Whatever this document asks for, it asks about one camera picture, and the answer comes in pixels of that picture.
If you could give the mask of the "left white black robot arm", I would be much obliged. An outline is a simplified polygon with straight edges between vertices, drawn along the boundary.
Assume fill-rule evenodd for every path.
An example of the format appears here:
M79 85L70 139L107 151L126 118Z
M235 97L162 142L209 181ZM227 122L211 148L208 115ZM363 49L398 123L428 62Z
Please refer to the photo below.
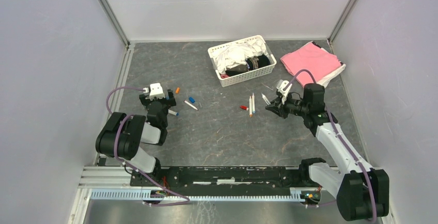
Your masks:
M116 147L117 157L143 171L144 182L154 187L162 181L161 164L159 159L149 155L140 144L164 144L168 134L167 115L170 108L176 106L176 100L171 90L161 99L150 98L147 94L141 94L139 99L147 114L127 118L125 113L112 113L97 136L95 147L98 153L107 157L115 157Z

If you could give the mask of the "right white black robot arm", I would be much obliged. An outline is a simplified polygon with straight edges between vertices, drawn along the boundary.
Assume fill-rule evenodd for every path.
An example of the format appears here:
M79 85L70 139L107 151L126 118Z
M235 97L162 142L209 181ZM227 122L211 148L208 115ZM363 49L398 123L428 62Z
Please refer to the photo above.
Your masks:
M299 182L305 187L315 183L336 200L346 221L375 221L389 213L389 176L383 169L370 165L352 146L335 116L324 101L325 88L316 83L304 86L303 96L295 99L291 83L280 80L276 98L266 110L282 118L299 116L312 135L327 149L338 170L319 158L302 161Z

